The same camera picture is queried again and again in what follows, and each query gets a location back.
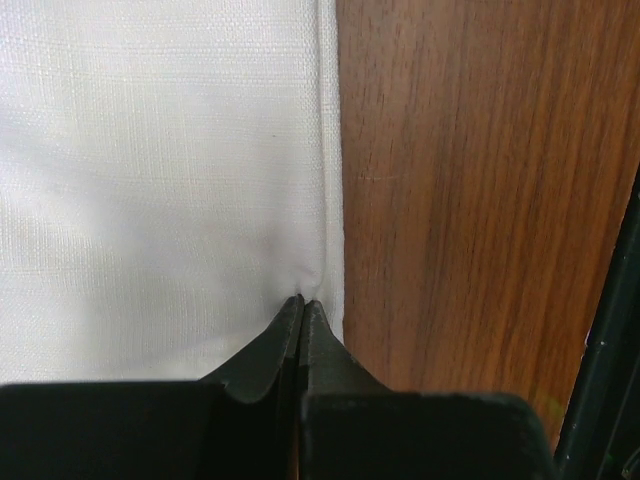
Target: white fabric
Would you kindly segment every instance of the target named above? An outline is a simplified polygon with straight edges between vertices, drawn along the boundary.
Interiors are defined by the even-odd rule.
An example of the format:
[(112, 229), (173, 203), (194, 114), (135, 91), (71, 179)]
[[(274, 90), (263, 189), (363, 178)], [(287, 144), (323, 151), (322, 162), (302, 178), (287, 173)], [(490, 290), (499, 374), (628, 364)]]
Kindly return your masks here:
[(195, 378), (341, 336), (333, 0), (0, 0), (0, 382)]

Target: fabric fold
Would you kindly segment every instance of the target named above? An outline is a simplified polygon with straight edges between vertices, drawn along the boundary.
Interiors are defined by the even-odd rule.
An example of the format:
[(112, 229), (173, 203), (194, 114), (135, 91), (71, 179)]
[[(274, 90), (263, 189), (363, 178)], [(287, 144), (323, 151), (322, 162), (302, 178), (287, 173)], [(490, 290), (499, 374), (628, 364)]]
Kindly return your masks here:
[(2, 0), (0, 382), (197, 378), (342, 335), (332, 0)]

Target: wooden surface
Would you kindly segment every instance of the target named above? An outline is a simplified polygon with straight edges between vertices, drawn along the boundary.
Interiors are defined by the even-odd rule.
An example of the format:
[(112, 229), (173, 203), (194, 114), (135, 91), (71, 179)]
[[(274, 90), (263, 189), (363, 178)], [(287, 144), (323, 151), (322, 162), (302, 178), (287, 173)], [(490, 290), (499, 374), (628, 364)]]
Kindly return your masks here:
[(640, 158), (640, 2), (337, 3), (347, 346), (554, 441)]

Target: black clamp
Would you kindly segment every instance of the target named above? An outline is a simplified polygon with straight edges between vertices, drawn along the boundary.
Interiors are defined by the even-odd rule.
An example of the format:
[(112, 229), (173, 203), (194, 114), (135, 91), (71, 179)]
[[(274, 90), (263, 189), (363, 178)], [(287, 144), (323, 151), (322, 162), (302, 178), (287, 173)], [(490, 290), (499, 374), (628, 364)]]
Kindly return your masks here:
[(395, 393), (319, 302), (191, 382), (0, 388), (2, 479), (555, 478), (540, 422), (503, 394)]

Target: black plastic edge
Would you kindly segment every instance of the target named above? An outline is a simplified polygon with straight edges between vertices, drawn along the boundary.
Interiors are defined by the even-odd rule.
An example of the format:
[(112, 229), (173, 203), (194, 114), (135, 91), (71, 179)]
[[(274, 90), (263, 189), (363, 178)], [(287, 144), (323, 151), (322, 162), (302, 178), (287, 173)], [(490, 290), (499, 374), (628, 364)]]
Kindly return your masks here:
[(569, 407), (555, 461), (562, 480), (599, 476), (624, 407), (637, 350), (628, 335), (637, 331), (640, 298), (640, 174), (635, 183)]

